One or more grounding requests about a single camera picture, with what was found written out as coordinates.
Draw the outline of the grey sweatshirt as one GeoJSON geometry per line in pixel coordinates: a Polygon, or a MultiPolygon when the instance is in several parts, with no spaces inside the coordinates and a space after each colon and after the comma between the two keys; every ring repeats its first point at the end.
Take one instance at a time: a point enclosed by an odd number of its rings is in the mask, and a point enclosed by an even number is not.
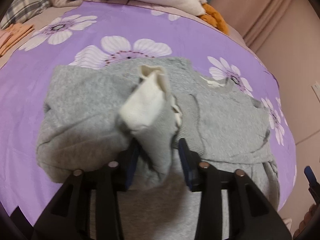
{"type": "Polygon", "coordinates": [[[125,238],[193,239],[200,194],[184,182],[178,141],[219,170],[244,170],[278,207],[270,131],[261,101],[232,77],[206,80],[186,59],[130,59],[101,68],[71,63],[54,68],[36,160],[63,183],[77,169],[111,162],[136,139],[143,153],[129,191],[119,195],[125,238]]]}

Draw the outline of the orange knit garment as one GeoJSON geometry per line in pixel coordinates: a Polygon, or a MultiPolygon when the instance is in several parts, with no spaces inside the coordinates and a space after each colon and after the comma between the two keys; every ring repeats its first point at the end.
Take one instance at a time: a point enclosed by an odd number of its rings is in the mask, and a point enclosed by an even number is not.
{"type": "Polygon", "coordinates": [[[202,7],[205,10],[205,14],[199,16],[199,18],[222,33],[229,35],[229,28],[221,14],[207,3],[203,4],[202,7]]]}

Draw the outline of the pink folded cloth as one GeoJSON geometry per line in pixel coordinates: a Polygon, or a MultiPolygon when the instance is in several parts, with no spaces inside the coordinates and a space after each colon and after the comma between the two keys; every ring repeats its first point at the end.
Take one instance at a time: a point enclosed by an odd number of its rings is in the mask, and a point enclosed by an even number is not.
{"type": "Polygon", "coordinates": [[[0,48],[11,38],[12,33],[10,31],[0,30],[0,48]]]}

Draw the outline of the white wall socket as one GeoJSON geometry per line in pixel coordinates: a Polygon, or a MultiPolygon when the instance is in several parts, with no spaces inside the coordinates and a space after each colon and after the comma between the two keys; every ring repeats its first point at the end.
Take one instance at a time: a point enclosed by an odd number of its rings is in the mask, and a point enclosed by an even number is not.
{"type": "Polygon", "coordinates": [[[317,99],[320,102],[320,84],[318,82],[315,82],[312,86],[311,86],[312,90],[314,91],[317,99]]]}

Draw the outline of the plaid grey shirt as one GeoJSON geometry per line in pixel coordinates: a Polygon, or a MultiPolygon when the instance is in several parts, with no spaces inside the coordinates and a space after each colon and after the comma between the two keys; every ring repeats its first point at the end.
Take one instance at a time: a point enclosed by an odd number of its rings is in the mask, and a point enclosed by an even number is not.
{"type": "Polygon", "coordinates": [[[13,0],[1,20],[1,29],[15,23],[24,23],[52,4],[50,0],[13,0]]]}

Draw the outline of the purple floral bedsheet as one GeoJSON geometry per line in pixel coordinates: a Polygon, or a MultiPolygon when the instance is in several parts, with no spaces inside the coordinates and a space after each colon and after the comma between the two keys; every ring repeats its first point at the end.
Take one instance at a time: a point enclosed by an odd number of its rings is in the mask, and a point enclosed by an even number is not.
{"type": "Polygon", "coordinates": [[[94,53],[102,58],[129,48],[151,56],[185,57],[207,77],[216,63],[231,66],[246,92],[281,114],[277,80],[258,57],[236,38],[179,12],[156,12],[133,2],[85,2],[72,10],[47,9],[30,22],[57,32],[33,34],[1,62],[1,202],[8,213],[19,207],[30,223],[59,188],[35,155],[52,70],[71,63],[86,46],[95,46],[94,53]]]}

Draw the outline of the orange folded cloth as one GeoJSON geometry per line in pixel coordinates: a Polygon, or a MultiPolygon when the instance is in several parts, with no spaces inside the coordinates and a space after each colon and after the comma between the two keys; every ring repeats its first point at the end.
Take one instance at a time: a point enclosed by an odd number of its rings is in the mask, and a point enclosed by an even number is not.
{"type": "Polygon", "coordinates": [[[4,29],[4,31],[10,31],[12,33],[11,38],[8,39],[8,41],[1,47],[0,55],[4,56],[4,54],[17,42],[19,42],[21,39],[26,37],[29,33],[31,33],[34,30],[33,24],[22,24],[22,23],[16,23],[11,24],[7,29],[4,29]]]}

